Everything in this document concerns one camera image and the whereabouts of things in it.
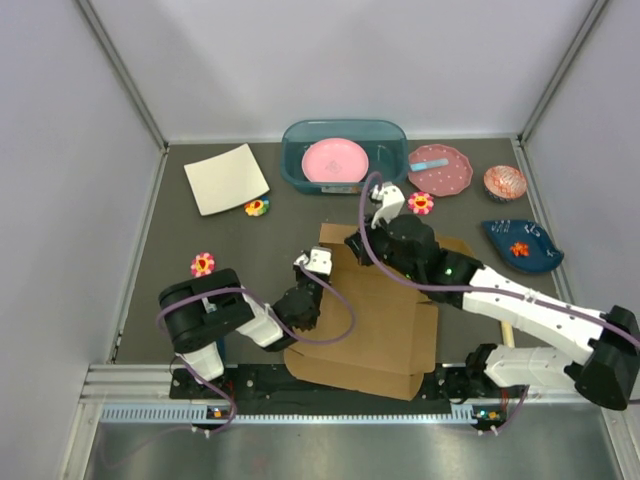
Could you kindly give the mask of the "brown cardboard box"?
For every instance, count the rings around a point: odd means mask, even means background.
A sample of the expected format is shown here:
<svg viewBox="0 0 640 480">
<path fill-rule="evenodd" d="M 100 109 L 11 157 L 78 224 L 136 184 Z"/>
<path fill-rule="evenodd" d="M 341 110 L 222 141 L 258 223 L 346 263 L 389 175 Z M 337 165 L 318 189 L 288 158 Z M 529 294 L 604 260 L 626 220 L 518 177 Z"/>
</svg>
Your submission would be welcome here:
<svg viewBox="0 0 640 480">
<path fill-rule="evenodd" d="M 332 250 L 331 284 L 356 315 L 350 335 L 331 345 L 297 342 L 284 352 L 295 378 L 399 400 L 413 399 L 435 369 L 439 310 L 421 292 L 360 266 L 344 239 L 351 225 L 324 223 L 319 243 Z"/>
</svg>

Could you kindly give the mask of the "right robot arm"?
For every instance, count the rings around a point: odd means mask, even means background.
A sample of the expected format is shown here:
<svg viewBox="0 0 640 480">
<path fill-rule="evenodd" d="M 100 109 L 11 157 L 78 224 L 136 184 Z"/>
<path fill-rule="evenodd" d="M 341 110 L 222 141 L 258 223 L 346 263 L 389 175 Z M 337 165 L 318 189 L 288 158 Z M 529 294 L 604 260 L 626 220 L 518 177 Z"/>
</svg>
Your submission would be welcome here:
<svg viewBox="0 0 640 480">
<path fill-rule="evenodd" d="M 431 227 L 409 215 L 378 225 L 366 219 L 345 244 L 360 265 L 375 265 L 434 302 L 545 342 L 543 348 L 478 347 L 467 358 L 466 380 L 474 393 L 529 385 L 574 389 L 610 410 L 630 404 L 639 373 L 639 327 L 630 310 L 583 308 L 520 285 L 441 246 Z"/>
</svg>

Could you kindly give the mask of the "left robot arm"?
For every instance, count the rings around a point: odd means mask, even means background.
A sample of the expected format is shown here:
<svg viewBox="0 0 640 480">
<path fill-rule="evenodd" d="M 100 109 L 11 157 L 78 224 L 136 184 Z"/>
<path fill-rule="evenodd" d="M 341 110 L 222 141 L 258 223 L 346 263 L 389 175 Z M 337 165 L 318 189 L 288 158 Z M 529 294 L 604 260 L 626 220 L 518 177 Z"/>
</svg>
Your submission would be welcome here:
<svg viewBox="0 0 640 480">
<path fill-rule="evenodd" d="M 230 268 L 172 285 L 158 296 L 164 325 L 175 354 L 193 370 L 192 384 L 205 396 L 216 396 L 226 387 L 227 374 L 217 342 L 236 331 L 268 352 L 281 351 L 297 342 L 289 332 L 316 327 L 323 285 L 330 273 L 294 268 L 297 284 L 272 306 L 263 306 L 241 287 Z M 231 293 L 205 296 L 206 292 L 231 288 Z"/>
</svg>

